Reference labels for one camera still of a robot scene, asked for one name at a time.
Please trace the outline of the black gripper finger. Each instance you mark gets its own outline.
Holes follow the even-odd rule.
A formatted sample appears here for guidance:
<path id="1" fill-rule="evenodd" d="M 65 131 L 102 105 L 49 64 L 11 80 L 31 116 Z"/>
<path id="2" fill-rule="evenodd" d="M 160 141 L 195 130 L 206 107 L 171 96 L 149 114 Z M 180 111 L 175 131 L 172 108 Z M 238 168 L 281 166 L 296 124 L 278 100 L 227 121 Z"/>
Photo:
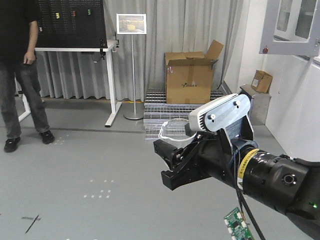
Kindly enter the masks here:
<path id="1" fill-rule="evenodd" d="M 173 171 L 161 172 L 162 183 L 170 190 L 212 177 L 213 168 L 208 165 L 189 165 Z"/>
<path id="2" fill-rule="evenodd" d="M 192 149 L 191 145 L 192 143 L 189 143 L 185 147 L 177 148 L 161 139 L 153 142 L 154 152 L 164 160 L 168 167 L 178 167 L 180 164 L 183 167 L 191 165 L 192 160 L 186 158 Z"/>

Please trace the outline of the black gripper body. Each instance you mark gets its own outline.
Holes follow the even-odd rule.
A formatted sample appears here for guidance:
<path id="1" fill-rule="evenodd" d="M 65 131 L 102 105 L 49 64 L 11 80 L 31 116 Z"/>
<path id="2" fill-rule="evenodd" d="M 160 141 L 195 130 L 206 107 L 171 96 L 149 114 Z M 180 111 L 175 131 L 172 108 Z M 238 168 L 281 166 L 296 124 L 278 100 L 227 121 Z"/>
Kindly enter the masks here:
<path id="1" fill-rule="evenodd" d="M 232 160 L 231 140 L 226 132 L 203 132 L 200 135 L 200 140 L 192 142 L 191 151 L 185 159 L 191 159 L 191 165 L 212 167 L 212 178 L 230 187 L 236 185 L 235 177 L 231 170 L 232 164 L 230 163 Z M 182 167 L 183 165 L 180 164 L 173 170 Z"/>

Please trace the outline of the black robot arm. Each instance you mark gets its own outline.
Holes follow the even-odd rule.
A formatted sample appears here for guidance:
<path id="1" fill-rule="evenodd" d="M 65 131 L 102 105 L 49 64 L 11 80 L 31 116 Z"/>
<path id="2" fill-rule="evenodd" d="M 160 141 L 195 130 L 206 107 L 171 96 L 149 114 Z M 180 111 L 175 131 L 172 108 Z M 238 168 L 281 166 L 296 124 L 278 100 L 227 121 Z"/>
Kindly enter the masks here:
<path id="1" fill-rule="evenodd" d="M 320 237 L 320 164 L 273 155 L 244 138 L 229 139 L 223 130 L 198 132 L 183 148 L 156 140 L 154 151 L 168 165 L 161 173 L 170 190 L 215 178 L 285 215 L 300 230 Z"/>

